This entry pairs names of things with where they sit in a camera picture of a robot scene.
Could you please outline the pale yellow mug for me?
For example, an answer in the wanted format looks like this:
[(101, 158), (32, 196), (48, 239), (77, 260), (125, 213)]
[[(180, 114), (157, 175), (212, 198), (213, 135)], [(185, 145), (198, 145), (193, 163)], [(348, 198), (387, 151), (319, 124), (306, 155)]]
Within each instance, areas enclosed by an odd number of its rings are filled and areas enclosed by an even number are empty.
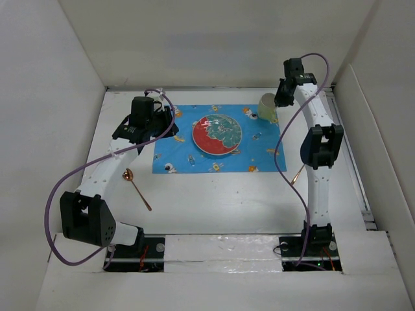
[(272, 124), (276, 124), (278, 122), (274, 95), (272, 93), (265, 93), (260, 98), (257, 107), (257, 115), (260, 119), (269, 121)]

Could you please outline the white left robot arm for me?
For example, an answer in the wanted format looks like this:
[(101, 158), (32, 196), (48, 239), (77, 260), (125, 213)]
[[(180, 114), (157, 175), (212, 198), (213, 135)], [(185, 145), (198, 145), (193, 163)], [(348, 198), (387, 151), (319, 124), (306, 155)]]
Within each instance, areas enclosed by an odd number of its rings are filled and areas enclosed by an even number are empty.
[(174, 104), (146, 91), (131, 102), (93, 171), (60, 198), (64, 236), (122, 244), (131, 257), (150, 234), (254, 234), (278, 230), (285, 170), (277, 121), (233, 97), (199, 93)]

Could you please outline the blue space print cloth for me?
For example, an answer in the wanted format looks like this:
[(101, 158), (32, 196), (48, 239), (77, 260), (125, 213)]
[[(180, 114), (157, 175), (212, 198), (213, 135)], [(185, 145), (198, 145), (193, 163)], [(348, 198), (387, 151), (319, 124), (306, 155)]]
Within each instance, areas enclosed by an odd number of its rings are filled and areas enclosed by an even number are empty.
[[(279, 124), (260, 119), (256, 105), (178, 105), (174, 109), (179, 132), (156, 142), (153, 173), (275, 172), (286, 169), (283, 145), (278, 143)], [(193, 126), (211, 114), (230, 116), (241, 126), (242, 141), (230, 154), (206, 154), (193, 141)]]

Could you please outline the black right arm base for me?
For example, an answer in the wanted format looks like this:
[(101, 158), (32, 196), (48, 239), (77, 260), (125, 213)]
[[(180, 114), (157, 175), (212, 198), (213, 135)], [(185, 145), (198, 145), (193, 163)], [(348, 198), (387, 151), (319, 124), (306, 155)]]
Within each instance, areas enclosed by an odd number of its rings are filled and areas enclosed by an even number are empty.
[(285, 235), (278, 238), (273, 248), (281, 258), (284, 272), (291, 271), (342, 271), (337, 241), (331, 225), (312, 226), (306, 236)]

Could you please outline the copper fork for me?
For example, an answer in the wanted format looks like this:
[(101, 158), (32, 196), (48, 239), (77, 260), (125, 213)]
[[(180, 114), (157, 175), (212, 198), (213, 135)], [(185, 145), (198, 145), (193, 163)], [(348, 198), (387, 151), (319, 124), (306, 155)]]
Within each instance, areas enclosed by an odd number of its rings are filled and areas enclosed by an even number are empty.
[(303, 164), (301, 166), (301, 168), (299, 169), (299, 171), (296, 173), (296, 175), (293, 177), (293, 179), (291, 180), (290, 184), (294, 185), (296, 183), (296, 181), (298, 180), (298, 178), (300, 177), (300, 174), (302, 173), (302, 170), (304, 169), (305, 165)]

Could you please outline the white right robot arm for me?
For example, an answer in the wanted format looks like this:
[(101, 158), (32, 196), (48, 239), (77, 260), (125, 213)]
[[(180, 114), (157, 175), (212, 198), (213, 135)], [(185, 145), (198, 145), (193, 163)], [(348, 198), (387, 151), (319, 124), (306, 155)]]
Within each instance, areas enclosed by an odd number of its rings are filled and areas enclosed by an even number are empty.
[(300, 159), (308, 180), (307, 212), (300, 247), (305, 254), (315, 255), (330, 243), (332, 237), (329, 180), (344, 129), (335, 124), (326, 111), (320, 96), (321, 88), (314, 74), (304, 71), (302, 58), (290, 58), (283, 66), (285, 77), (279, 82), (274, 103), (282, 108), (297, 102), (308, 127), (300, 147)]

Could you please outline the copper spoon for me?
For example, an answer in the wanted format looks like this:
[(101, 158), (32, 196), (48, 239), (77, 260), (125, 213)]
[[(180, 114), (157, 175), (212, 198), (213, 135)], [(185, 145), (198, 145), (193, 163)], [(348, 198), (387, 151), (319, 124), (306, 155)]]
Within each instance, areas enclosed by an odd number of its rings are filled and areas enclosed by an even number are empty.
[(133, 185), (133, 187), (135, 188), (135, 190), (137, 191), (137, 193), (139, 194), (139, 197), (141, 198), (141, 200), (143, 201), (145, 207), (149, 210), (152, 211), (152, 207), (150, 206), (150, 204), (148, 203), (148, 201), (144, 198), (144, 196), (142, 195), (141, 191), (138, 189), (137, 185), (134, 183), (134, 174), (133, 172), (127, 168), (124, 172), (123, 172), (123, 179), (126, 181), (131, 182), (131, 184)]

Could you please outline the red and teal plate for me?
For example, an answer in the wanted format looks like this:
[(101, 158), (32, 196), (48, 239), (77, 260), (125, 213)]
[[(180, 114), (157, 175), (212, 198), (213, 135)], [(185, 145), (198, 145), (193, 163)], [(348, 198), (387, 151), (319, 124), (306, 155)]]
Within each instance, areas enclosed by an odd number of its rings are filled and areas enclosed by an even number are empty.
[(240, 124), (232, 117), (211, 114), (195, 123), (192, 138), (198, 149), (211, 156), (225, 156), (242, 141)]

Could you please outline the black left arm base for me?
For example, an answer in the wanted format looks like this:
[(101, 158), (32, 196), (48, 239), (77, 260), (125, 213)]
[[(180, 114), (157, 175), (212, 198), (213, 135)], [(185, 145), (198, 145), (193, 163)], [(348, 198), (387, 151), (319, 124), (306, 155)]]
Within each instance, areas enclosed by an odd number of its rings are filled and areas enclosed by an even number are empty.
[(103, 270), (107, 272), (164, 272), (165, 235), (144, 234), (139, 228), (136, 243), (115, 244), (106, 250)]

